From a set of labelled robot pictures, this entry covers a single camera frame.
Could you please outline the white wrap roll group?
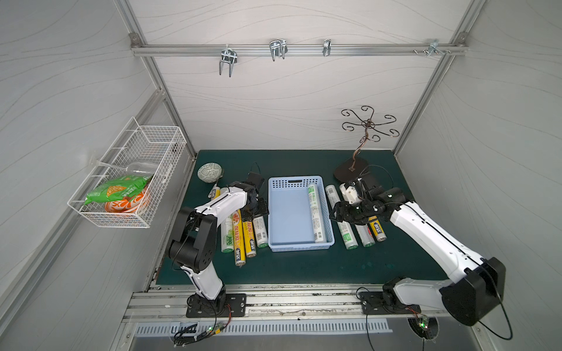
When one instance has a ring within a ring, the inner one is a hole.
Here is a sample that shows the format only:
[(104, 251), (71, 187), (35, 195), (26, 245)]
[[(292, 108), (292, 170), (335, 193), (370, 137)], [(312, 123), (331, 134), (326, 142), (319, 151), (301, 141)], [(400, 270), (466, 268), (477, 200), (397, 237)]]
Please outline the white wrap roll group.
[(253, 219), (253, 229), (258, 248), (268, 247), (269, 239), (266, 229), (266, 223), (263, 216), (259, 216)]

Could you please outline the light blue plastic basket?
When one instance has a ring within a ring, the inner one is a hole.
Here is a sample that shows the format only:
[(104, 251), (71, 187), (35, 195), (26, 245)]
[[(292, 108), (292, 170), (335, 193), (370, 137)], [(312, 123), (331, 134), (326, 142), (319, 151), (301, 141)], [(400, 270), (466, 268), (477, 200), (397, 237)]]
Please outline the light blue plastic basket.
[[(316, 186), (322, 238), (316, 239), (308, 188)], [(319, 175), (272, 177), (268, 181), (269, 248), (273, 252), (327, 250), (335, 243), (330, 208)]]

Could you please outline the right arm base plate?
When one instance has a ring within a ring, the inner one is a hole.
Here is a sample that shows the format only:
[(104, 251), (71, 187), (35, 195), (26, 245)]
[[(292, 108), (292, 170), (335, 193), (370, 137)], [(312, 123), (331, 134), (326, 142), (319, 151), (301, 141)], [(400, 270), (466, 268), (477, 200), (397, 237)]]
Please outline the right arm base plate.
[(422, 312), (419, 305), (405, 305), (398, 300), (394, 301), (385, 292), (373, 292), (359, 290), (356, 298), (360, 302), (361, 312), (364, 315), (414, 315), (418, 316)]

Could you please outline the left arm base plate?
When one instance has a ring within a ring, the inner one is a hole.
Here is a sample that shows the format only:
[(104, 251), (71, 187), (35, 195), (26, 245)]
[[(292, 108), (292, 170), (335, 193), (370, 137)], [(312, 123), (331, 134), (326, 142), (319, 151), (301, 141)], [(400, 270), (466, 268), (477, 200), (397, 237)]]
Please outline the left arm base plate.
[(247, 295), (243, 293), (221, 294), (216, 300), (208, 300), (198, 294), (187, 299), (187, 318), (244, 317)]

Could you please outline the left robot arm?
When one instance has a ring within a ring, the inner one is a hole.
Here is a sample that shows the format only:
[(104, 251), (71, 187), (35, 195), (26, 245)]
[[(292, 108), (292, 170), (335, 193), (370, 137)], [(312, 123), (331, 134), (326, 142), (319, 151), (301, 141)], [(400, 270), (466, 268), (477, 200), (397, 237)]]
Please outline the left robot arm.
[(257, 206), (258, 188), (234, 182), (219, 197), (194, 209), (183, 208), (177, 214), (167, 256), (189, 276), (200, 297), (216, 301), (225, 290), (213, 266), (219, 225), (234, 212)]

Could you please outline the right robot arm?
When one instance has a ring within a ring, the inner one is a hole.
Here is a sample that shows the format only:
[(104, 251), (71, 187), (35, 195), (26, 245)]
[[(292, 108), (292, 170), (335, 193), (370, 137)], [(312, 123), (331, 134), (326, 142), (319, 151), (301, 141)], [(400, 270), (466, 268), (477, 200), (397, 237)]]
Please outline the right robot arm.
[(402, 190), (385, 192), (340, 186), (342, 200), (331, 219), (370, 225), (384, 219), (412, 238), (446, 274), (441, 281), (398, 277), (383, 286), (387, 303), (417, 305), (448, 312), (456, 321), (473, 326), (496, 307), (502, 307), (506, 267), (495, 257), (484, 258), (431, 219)]

